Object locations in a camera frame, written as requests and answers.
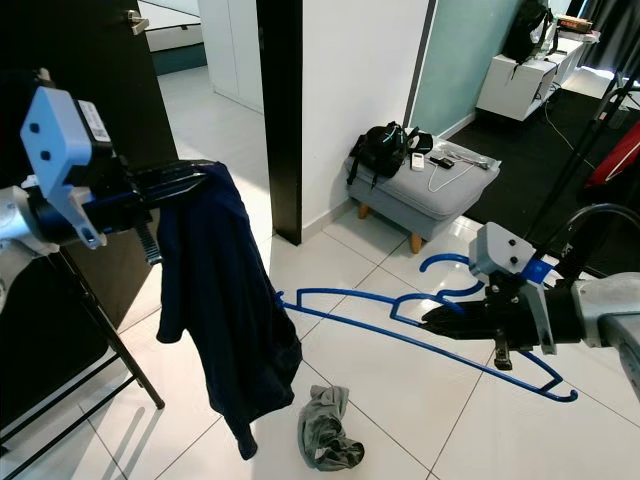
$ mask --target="footstool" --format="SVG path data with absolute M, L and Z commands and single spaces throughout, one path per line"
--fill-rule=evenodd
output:
M 373 172 L 361 163 L 349 186 L 349 196 L 360 202 L 358 216 L 364 219 L 372 208 L 412 232 L 413 253 L 420 251 L 423 239 L 432 240 L 477 202 L 485 187 L 500 172 L 499 161 L 438 137 L 433 137 L 432 153 L 458 160 L 451 169 L 438 167 L 434 174 L 436 166 L 426 158 L 424 170 L 414 171 L 407 157 L 398 173 L 392 178 L 378 177 L 373 188 Z M 469 169 L 471 165 L 460 160 L 463 157 L 485 161 L 489 168 L 473 166 Z M 345 161 L 347 171 L 351 171 L 352 164 L 353 158 L 349 157 Z

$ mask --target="light blue wall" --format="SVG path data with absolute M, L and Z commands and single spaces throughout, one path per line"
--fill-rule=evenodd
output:
M 517 0 L 439 0 L 411 125 L 438 134 L 474 111 Z

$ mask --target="door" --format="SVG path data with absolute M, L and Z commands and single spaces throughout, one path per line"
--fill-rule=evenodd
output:
M 0 69 L 47 68 L 58 88 L 95 103 L 114 149 L 137 169 L 174 161 L 177 153 L 146 37 L 134 35 L 128 10 L 138 10 L 136 0 L 3 0 Z M 0 153 L 15 140 L 3 139 Z M 2 158 L 3 183 L 19 183 L 30 170 L 20 145 L 12 153 L 10 164 Z M 149 273 L 136 235 L 68 251 L 117 327 Z

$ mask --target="gray cloth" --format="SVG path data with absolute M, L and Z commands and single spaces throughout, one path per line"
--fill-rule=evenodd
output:
M 364 457 L 364 446 L 346 437 L 342 417 L 349 390 L 311 387 L 311 401 L 300 412 L 298 445 L 307 465 L 323 472 L 353 468 Z

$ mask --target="backpack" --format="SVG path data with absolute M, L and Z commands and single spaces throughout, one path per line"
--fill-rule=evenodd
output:
M 371 188 L 378 182 L 378 175 L 393 177 L 404 163 L 409 140 L 417 134 L 418 128 L 407 135 L 404 128 L 396 122 L 391 122 L 386 127 L 373 127 L 364 135 L 360 135 L 349 153 L 354 159 L 347 184 L 353 183 L 360 163 L 373 171 Z
M 513 20 L 502 54 L 515 60 L 518 65 L 524 63 L 540 51 L 551 22 L 551 9 L 540 0 L 525 0 Z M 557 37 L 554 38 L 554 47 L 556 45 Z

